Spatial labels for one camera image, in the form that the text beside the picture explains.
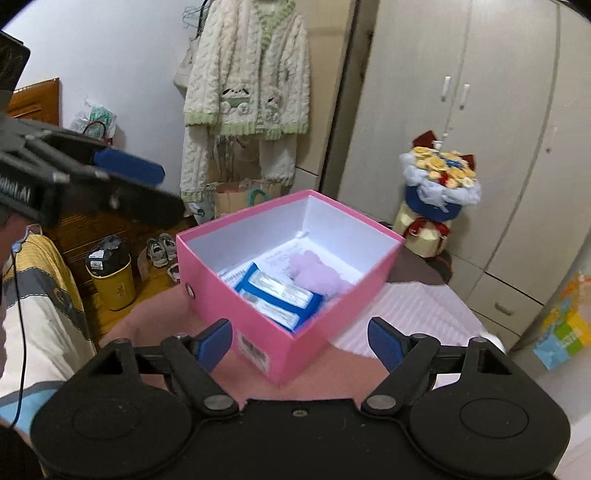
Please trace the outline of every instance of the teal bag handle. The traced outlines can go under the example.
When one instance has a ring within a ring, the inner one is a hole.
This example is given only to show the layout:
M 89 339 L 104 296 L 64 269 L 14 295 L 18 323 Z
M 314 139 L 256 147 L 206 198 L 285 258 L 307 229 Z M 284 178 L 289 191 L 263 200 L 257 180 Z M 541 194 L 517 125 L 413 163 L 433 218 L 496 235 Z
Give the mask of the teal bag handle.
M 249 207 L 253 207 L 255 204 L 255 198 L 257 195 L 262 195 L 263 201 L 264 202 L 268 202 L 269 201 L 269 197 L 267 196 L 267 194 L 265 192 L 263 192 L 261 189 L 255 189 L 253 191 L 251 191 L 251 195 L 248 197 L 248 206 Z

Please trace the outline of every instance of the blue wet wipes package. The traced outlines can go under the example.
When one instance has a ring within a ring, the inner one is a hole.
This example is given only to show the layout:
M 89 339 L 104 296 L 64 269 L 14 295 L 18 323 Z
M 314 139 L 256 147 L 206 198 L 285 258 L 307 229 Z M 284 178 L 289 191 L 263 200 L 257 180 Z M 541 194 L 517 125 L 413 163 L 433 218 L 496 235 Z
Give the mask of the blue wet wipes package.
M 236 285 L 238 294 L 265 317 L 289 332 L 314 316 L 324 297 L 295 285 L 288 285 L 263 273 L 252 264 Z

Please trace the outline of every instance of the green collar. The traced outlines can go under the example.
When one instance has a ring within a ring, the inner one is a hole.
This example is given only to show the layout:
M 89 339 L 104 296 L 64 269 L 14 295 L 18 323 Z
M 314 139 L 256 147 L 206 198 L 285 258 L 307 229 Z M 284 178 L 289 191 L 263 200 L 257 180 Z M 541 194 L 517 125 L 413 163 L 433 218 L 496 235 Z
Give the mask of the green collar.
M 262 51 L 265 52 L 271 44 L 273 33 L 279 25 L 281 25 L 287 17 L 295 10 L 296 4 L 294 0 L 278 0 L 277 8 L 275 13 L 272 15 L 266 15 L 261 8 L 259 8 L 257 2 L 254 2 L 256 8 L 256 14 L 262 27 L 262 39 L 261 46 Z

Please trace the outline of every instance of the wardrobe door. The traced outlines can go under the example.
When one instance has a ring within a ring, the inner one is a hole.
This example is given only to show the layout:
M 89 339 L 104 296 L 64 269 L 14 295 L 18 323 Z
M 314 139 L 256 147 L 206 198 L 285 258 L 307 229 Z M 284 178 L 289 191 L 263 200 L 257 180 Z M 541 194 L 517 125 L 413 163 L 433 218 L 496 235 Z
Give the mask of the wardrobe door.
M 524 187 L 547 115 L 558 5 L 475 0 L 446 151 L 476 157 L 481 203 L 455 220 L 448 249 L 485 268 Z
M 404 185 L 398 156 L 422 133 L 445 129 L 469 10 L 470 0 L 380 2 L 340 202 L 394 221 Z
M 591 24 L 560 7 L 556 91 L 542 149 L 489 272 L 545 303 L 591 227 Z

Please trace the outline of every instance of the pink box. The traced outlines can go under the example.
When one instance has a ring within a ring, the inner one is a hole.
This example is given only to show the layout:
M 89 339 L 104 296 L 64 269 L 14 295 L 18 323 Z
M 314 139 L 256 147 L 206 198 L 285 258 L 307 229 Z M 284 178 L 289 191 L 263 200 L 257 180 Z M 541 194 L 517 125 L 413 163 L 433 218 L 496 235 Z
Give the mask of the pink box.
M 209 325 L 227 318 L 233 348 L 270 381 L 284 384 L 309 366 L 378 294 L 404 239 L 366 216 L 308 190 L 205 223 L 177 237 L 181 282 Z M 233 289 L 255 262 L 290 282 L 288 260 L 312 250 L 354 287 L 294 333 L 260 314 Z

